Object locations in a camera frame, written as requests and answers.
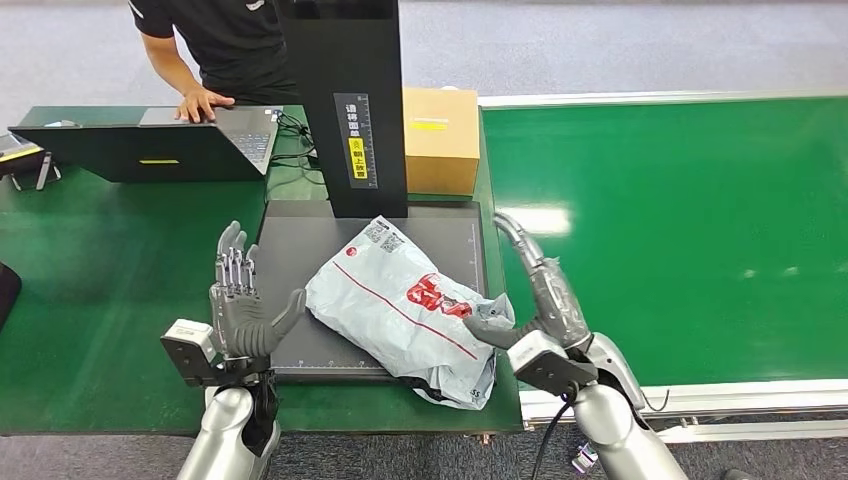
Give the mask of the person's right hand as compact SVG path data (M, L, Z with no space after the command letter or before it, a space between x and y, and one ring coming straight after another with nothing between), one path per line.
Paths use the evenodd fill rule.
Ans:
M203 87L187 90L183 100L176 108L174 118L190 123L209 123L216 121L216 107L232 107L235 99L212 92Z

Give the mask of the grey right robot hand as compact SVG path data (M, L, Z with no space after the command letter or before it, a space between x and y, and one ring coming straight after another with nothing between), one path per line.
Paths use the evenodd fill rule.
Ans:
M585 342L591 335L576 295L559 262L544 255L541 247L517 220L497 211L495 226L510 240L531 283L535 317L521 328L502 328L492 320L470 316L463 320L479 341L507 350L526 335L538 330L565 350Z

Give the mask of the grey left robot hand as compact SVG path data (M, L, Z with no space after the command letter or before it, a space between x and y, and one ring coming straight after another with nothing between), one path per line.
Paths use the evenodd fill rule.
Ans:
M209 288L213 328L227 357L271 355L306 316L307 294L292 290L284 308L273 310L260 295L256 244L247 245L239 221L225 227L216 244L215 281Z

